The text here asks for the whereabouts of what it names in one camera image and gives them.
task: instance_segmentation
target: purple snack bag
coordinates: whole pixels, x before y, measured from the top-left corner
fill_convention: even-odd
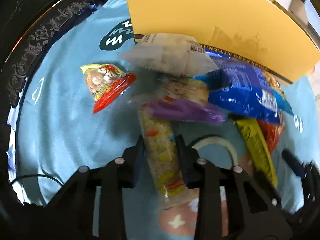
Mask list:
[[[172,102],[157,101],[147,106],[151,115],[159,119],[185,122],[206,122],[220,124],[225,120],[224,113],[212,104],[199,104],[190,100]]]

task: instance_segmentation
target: snack packaging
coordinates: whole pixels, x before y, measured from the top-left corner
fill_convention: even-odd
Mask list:
[[[279,117],[280,117],[280,125],[274,125],[265,121],[257,120],[259,127],[263,133],[263,136],[266,140],[266,144],[268,146],[270,154],[272,154],[272,152],[278,145],[280,135],[285,129],[284,120],[282,118],[281,112],[279,112]]]
[[[276,188],[278,180],[268,146],[257,120],[244,118],[235,121],[242,138],[247,145],[252,162],[257,171],[262,171]]]
[[[207,85],[192,78],[164,77],[161,88],[153,95],[131,99],[137,108],[149,110],[152,117],[169,121],[220,124],[225,114],[208,103]]]
[[[133,65],[175,76],[197,76],[218,69],[195,38],[182,34],[145,35],[132,50],[118,56]]]
[[[177,148],[170,123],[138,112],[142,134],[148,151],[148,164],[163,209],[180,206],[198,197],[188,189],[179,170]]]
[[[91,64],[80,68],[95,102],[94,114],[110,105],[136,80],[134,74],[125,73],[113,64]]]
[[[276,125],[280,125],[279,110],[293,115],[280,84],[272,75],[230,58],[215,57],[214,61],[220,69],[194,77],[207,84],[209,103]]]

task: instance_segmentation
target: yellow cardboard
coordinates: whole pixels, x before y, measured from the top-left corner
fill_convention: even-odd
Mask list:
[[[136,38],[193,36],[205,48],[267,68],[290,83],[320,60],[316,45],[274,0],[127,0]]]

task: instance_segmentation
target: screw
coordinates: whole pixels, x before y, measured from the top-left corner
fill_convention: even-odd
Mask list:
[[[86,173],[87,171],[89,170],[89,167],[88,166],[81,166],[79,167],[78,171],[80,173]]]
[[[273,200],[272,200],[272,204],[274,205],[274,206],[276,206],[277,205],[277,200],[274,198]]]
[[[124,164],[124,158],[116,158],[115,163],[118,165]]]
[[[197,159],[197,163],[200,165],[205,165],[207,163],[207,160],[204,158],[199,158]]]
[[[243,171],[243,169],[240,166],[234,166],[233,171],[236,173],[241,173]]]

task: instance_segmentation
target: barcode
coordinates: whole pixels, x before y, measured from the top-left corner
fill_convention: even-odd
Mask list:
[[[196,41],[191,41],[190,50],[205,53],[204,48],[202,48],[202,46]]]
[[[261,105],[263,105],[265,108],[273,111],[278,112],[278,106],[275,96],[265,90],[262,90],[262,100]]]

